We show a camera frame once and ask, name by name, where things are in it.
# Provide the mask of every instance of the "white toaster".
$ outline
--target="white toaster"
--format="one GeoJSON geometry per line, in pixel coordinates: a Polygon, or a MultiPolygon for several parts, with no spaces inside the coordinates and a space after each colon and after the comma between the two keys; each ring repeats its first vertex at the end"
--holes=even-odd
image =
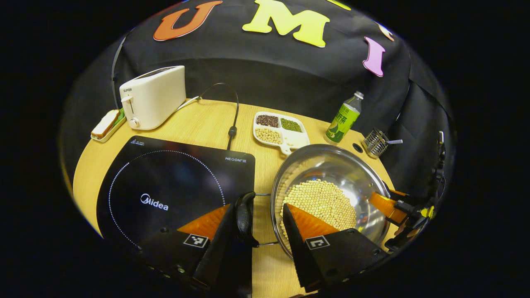
{"type": "Polygon", "coordinates": [[[159,68],[135,77],[120,87],[120,97],[131,128],[155,129],[186,100],[184,66],[159,68]]]}

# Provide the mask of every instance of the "foam letter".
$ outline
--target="foam letter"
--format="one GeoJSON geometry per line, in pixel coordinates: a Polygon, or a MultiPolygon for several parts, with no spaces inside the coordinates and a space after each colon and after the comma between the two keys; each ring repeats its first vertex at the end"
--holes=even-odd
{"type": "Polygon", "coordinates": [[[344,8],[344,9],[347,10],[347,11],[351,11],[351,8],[349,8],[348,6],[342,4],[342,3],[338,2],[338,1],[335,1],[335,0],[328,0],[328,2],[331,2],[331,3],[335,4],[335,5],[338,6],[338,7],[344,8]]]}
{"type": "Polygon", "coordinates": [[[258,11],[249,24],[243,25],[243,30],[251,32],[269,33],[272,27],[268,25],[272,19],[280,35],[286,35],[296,27],[302,25],[298,32],[293,33],[296,40],[307,42],[323,48],[326,43],[322,39],[324,25],[330,21],[328,17],[314,11],[302,11],[292,15],[289,9],[280,1],[255,0],[258,11]]]}
{"type": "Polygon", "coordinates": [[[368,41],[368,58],[363,61],[364,67],[373,72],[376,76],[383,76],[383,70],[381,64],[383,63],[383,53],[385,49],[373,39],[366,37],[368,41]]]}
{"type": "Polygon", "coordinates": [[[385,27],[381,26],[381,24],[375,22],[379,26],[379,30],[390,40],[394,41],[394,38],[392,38],[392,33],[385,27]]]}
{"type": "Polygon", "coordinates": [[[197,5],[197,7],[195,8],[197,8],[198,11],[195,13],[195,16],[193,16],[191,22],[189,22],[186,26],[177,29],[173,29],[173,25],[175,25],[175,22],[179,19],[179,17],[183,15],[186,11],[188,11],[189,8],[179,10],[170,15],[167,15],[162,19],[162,23],[156,29],[153,38],[158,41],[164,41],[181,37],[192,32],[193,30],[199,28],[202,23],[204,23],[204,20],[206,19],[212,8],[214,8],[215,5],[221,4],[222,2],[223,1],[212,1],[197,5]]]}

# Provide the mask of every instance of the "toaster knob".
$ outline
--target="toaster knob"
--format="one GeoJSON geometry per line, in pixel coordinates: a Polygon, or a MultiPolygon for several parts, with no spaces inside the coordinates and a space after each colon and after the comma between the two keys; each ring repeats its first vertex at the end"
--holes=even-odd
{"type": "Polygon", "coordinates": [[[129,121],[129,123],[131,124],[132,127],[138,127],[140,126],[140,121],[138,121],[138,119],[136,118],[133,118],[129,121]]]}

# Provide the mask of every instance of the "utensil holder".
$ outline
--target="utensil holder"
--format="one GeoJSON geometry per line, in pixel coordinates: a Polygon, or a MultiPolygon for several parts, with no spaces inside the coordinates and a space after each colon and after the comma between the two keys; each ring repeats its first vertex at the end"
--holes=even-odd
{"type": "Polygon", "coordinates": [[[374,128],[363,140],[362,145],[371,158],[377,159],[388,148],[388,137],[379,129],[374,128]]]}

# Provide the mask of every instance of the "orange letter u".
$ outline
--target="orange letter u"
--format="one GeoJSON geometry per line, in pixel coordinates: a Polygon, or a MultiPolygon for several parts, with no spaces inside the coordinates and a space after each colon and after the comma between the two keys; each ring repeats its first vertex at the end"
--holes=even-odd
{"type": "Polygon", "coordinates": [[[181,37],[192,32],[193,30],[199,28],[202,23],[204,23],[204,20],[206,19],[212,8],[214,8],[215,5],[221,4],[222,2],[223,1],[212,1],[197,5],[197,7],[195,8],[197,8],[198,11],[196,12],[191,22],[189,22],[186,26],[177,29],[173,29],[173,25],[175,25],[175,22],[179,19],[179,17],[183,15],[186,11],[188,11],[189,8],[179,10],[170,15],[167,15],[165,18],[162,19],[162,24],[160,24],[160,26],[158,26],[158,28],[156,29],[153,38],[158,41],[163,41],[181,37]]]}

